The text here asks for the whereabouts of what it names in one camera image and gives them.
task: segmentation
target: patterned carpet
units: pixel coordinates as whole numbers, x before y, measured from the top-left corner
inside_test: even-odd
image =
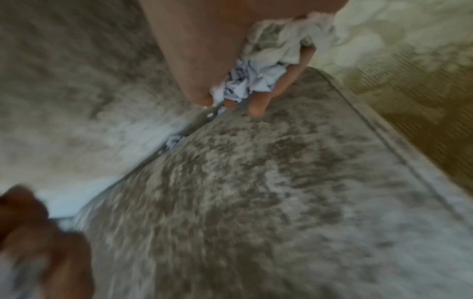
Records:
[[[473,193],[473,0],[351,0],[312,66]]]

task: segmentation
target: person's left hand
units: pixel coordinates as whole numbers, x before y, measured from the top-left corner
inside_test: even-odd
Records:
[[[46,260],[37,294],[41,299],[92,299],[91,249],[85,236],[61,231],[25,187],[0,196],[0,253],[14,261]]]

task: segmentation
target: hand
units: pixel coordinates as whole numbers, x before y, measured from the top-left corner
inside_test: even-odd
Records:
[[[41,299],[92,299],[91,250],[85,236],[60,231],[48,220],[46,207],[24,187],[0,196],[0,249],[14,261],[46,260]]]
[[[185,97],[211,106],[209,90],[224,80],[251,26],[265,19],[310,12],[335,13],[347,0],[140,0],[151,30]],[[310,61],[309,52],[281,85],[289,87]],[[255,95],[250,114],[261,116],[272,97]]]

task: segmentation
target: cream floral pattern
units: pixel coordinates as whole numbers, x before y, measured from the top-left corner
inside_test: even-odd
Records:
[[[321,68],[473,191],[473,0],[351,0]]]

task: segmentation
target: gray sofa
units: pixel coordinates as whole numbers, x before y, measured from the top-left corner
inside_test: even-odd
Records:
[[[97,299],[473,294],[472,203],[326,74],[228,111],[93,200]]]

